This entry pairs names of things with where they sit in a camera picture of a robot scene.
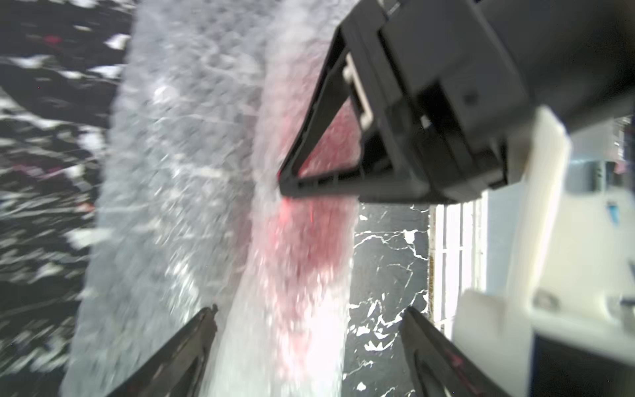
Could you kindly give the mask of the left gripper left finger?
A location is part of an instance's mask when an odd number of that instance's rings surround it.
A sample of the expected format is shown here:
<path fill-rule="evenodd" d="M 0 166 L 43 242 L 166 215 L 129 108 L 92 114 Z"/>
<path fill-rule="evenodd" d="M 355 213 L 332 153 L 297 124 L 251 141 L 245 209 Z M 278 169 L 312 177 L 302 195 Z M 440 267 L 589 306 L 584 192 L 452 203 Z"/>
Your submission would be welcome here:
<path fill-rule="evenodd" d="M 162 348 L 121 385 L 111 397 L 198 396 L 210 349 L 218 332 L 218 306 L 195 314 Z"/>

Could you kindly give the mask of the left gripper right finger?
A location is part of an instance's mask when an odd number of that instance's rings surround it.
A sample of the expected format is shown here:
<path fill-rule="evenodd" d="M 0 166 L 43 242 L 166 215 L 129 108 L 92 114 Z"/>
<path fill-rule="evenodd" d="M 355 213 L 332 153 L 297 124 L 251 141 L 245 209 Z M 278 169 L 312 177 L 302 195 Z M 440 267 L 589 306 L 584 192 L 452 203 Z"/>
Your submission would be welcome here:
<path fill-rule="evenodd" d="M 409 306 L 400 337 L 417 396 L 506 396 L 433 323 Z"/>

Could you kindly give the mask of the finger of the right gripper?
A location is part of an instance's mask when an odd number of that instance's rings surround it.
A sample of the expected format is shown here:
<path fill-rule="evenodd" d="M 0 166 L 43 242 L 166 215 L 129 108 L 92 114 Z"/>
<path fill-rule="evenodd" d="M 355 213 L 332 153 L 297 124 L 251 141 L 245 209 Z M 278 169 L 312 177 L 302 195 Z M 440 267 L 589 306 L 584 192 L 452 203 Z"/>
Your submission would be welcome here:
<path fill-rule="evenodd" d="M 432 184 L 412 138 L 420 128 L 378 30 L 342 24 L 279 171 L 279 190 L 294 199 L 351 196 L 362 203 L 429 203 Z"/>

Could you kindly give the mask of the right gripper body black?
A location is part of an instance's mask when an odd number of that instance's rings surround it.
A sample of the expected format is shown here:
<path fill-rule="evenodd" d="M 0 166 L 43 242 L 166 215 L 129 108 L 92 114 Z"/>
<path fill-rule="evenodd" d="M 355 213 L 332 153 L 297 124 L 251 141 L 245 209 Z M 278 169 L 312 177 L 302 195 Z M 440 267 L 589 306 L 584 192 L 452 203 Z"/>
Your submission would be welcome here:
<path fill-rule="evenodd" d="M 506 181 L 495 131 L 529 109 L 519 71 L 473 1 L 362 1 L 342 23 L 373 114 L 355 193 L 462 203 Z"/>

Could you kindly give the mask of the bubble wrap sheet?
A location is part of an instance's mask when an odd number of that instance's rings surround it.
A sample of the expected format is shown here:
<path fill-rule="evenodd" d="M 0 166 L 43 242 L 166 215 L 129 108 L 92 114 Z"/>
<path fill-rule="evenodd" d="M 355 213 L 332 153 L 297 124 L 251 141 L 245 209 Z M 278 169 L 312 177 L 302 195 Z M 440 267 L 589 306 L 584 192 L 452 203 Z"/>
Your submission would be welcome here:
<path fill-rule="evenodd" d="M 64 396 L 104 396 L 200 309 L 218 306 L 204 396 L 338 396 L 285 380 L 258 279 L 253 153 L 267 66 L 328 45 L 350 1 L 144 1 L 97 204 Z"/>

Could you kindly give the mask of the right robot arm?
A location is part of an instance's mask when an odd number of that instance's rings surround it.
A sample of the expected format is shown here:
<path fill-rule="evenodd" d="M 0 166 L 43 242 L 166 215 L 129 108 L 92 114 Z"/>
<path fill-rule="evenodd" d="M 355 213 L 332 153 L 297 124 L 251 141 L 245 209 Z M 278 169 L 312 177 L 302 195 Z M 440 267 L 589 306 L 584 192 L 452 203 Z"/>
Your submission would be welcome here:
<path fill-rule="evenodd" d="M 570 130 L 634 109 L 631 1 L 361 1 L 279 170 L 288 198 L 455 204 L 517 182 L 540 107 Z"/>

